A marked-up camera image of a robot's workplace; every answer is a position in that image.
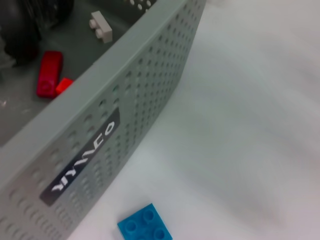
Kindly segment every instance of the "blue lego brick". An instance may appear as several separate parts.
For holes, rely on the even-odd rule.
[[[124,240],[172,240],[153,204],[118,223]]]

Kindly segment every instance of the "black label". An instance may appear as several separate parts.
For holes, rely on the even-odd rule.
[[[100,148],[120,125],[119,108],[104,122],[87,144],[70,161],[63,171],[41,193],[40,199],[51,206],[72,184],[81,171],[90,163]]]

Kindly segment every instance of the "gray plastic bin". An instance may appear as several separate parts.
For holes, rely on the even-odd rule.
[[[35,96],[41,58],[1,73],[0,240],[71,234],[177,86],[204,6],[76,0],[70,19],[42,41],[63,52],[62,75],[76,79],[70,88],[52,101]],[[113,29],[112,43],[89,28],[97,10]]]

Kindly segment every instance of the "white table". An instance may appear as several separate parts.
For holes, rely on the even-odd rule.
[[[121,240],[149,203],[174,240],[318,240],[319,7],[209,1],[168,105],[69,240]]]

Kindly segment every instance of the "red lego brick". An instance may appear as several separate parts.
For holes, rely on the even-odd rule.
[[[46,51],[41,60],[41,68],[36,88],[36,94],[42,98],[55,98],[59,75],[64,57],[59,51]]]
[[[55,89],[56,95],[60,95],[61,93],[63,93],[73,83],[74,81],[64,77]]]

